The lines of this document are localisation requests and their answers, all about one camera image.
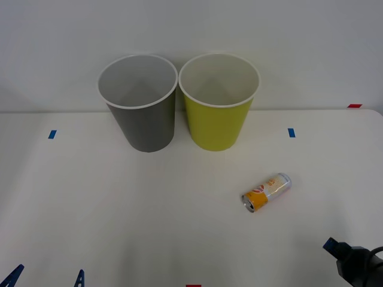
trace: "can lid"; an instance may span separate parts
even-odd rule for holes
[[[246,196],[242,196],[241,199],[242,199],[242,203],[247,208],[247,210],[249,210],[250,212],[255,211],[253,204],[251,203],[251,201]]]

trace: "table surface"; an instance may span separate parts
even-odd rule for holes
[[[346,287],[322,245],[383,245],[382,171],[370,110],[251,111],[223,152],[177,113],[151,154],[107,112],[1,114],[0,278],[23,264],[17,287],[72,287],[81,268],[92,287]],[[292,189],[247,211],[240,195],[278,172]]]

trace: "blue clamp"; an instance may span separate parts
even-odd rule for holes
[[[0,283],[0,287],[13,287],[19,279],[23,269],[24,265],[20,264],[19,266],[17,266],[16,269],[13,270],[12,273],[9,274],[8,277]]]
[[[74,287],[85,287],[84,270],[81,269],[78,273],[76,283],[74,283]]]

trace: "orange can label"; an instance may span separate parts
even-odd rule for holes
[[[253,204],[254,210],[260,209],[264,206],[269,200],[266,194],[263,192],[263,185],[260,185],[255,190],[252,190],[245,194],[245,197]]]

